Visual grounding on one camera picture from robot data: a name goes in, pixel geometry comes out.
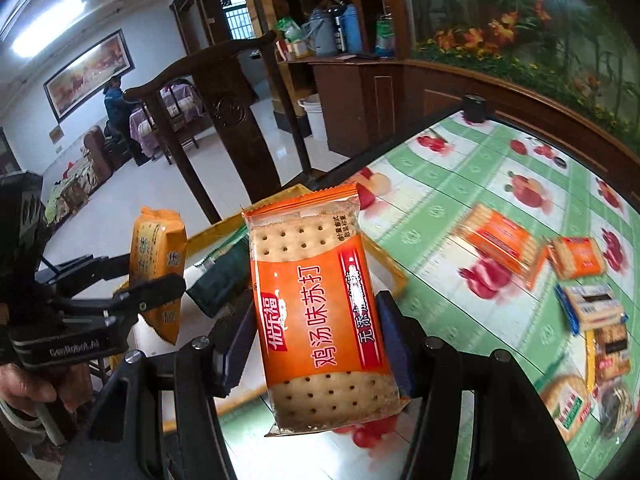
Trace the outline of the person's left hand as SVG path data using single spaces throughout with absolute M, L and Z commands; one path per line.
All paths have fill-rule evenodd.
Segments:
M 92 385 L 87 364 L 54 368 L 52 382 L 16 364 L 1 367 L 1 400 L 27 414 L 35 414 L 38 403 L 61 400 L 66 411 L 73 413 L 92 398 Z

